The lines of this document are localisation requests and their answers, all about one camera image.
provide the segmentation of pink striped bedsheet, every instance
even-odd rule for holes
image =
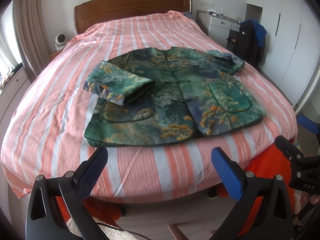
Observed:
[[[38,174],[51,178],[75,170],[94,152],[83,135],[98,96],[82,86],[98,62],[135,49],[172,46],[227,52],[174,11],[96,24],[76,36],[30,86],[5,135],[1,163],[15,194],[29,193]],[[128,203],[185,196],[220,182],[212,148],[220,146],[245,167],[276,136],[296,136],[294,111],[270,82],[248,64],[235,77],[265,108],[262,123],[173,146],[108,148],[108,164],[92,195]]]

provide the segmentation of desk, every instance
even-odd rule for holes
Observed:
[[[210,15],[206,11],[197,10],[196,23],[201,30],[220,46],[230,50],[231,39],[236,38],[240,25],[237,20],[220,15]]]

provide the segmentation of bed frame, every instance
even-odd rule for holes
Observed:
[[[96,23],[191,8],[191,0],[91,0],[75,7],[75,26],[81,34]]]

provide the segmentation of green jacket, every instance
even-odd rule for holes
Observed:
[[[100,96],[84,136],[92,146],[155,146],[216,136],[266,113],[232,75],[233,54],[172,47],[100,62],[84,89]]]

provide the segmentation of cabinet handle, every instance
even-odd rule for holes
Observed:
[[[277,25],[277,30],[276,30],[276,36],[277,36],[277,34],[278,34],[279,23],[280,23],[280,17],[281,17],[281,13],[279,13],[279,19],[278,19],[278,25]]]
[[[297,47],[299,36],[300,36],[300,31],[301,31],[301,24],[299,26],[298,38],[297,38],[297,41],[296,41],[296,46],[294,46],[294,49],[296,49],[296,47]]]

